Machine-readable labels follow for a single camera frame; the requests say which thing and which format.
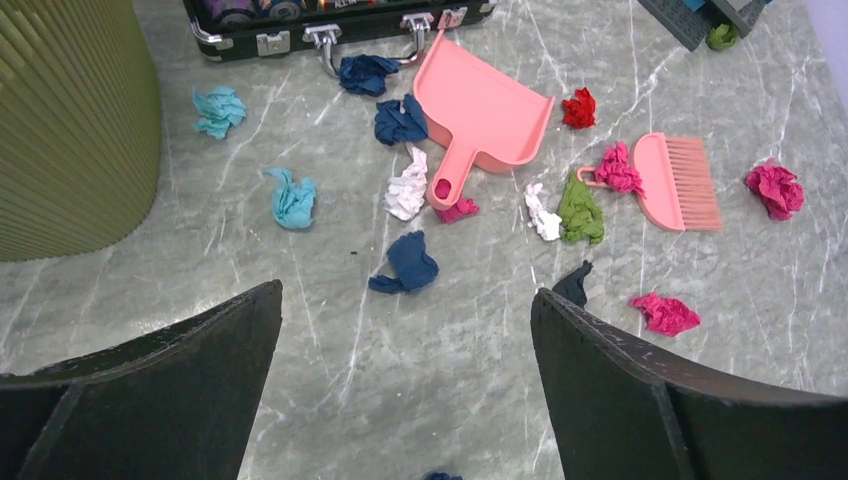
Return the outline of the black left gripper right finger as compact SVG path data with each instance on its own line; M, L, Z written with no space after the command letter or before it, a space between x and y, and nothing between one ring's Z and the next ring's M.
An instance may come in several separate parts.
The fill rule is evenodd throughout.
M568 479L843 479L847 401L728 374L548 290L532 339Z

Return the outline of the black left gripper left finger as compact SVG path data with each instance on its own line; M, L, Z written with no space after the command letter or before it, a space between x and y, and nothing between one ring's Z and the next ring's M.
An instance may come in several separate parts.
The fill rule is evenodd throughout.
M281 329L283 286L1 377L5 479L234 479Z

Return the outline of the pink hand brush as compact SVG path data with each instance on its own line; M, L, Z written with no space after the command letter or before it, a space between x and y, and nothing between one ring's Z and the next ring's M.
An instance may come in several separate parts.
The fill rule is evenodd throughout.
M641 175L645 197L630 194L635 196L648 220L660 228L677 232L717 232L723 228L701 137L650 132L627 145L630 164ZM613 190L595 181L597 166L579 168L579 180L589 187Z

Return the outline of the pink plastic dustpan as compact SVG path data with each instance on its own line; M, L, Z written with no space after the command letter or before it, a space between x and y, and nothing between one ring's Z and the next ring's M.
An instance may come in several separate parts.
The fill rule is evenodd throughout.
M471 168L507 173L533 160L552 110L545 97L438 33L413 82L429 138L445 148L427 188L437 210L455 205Z

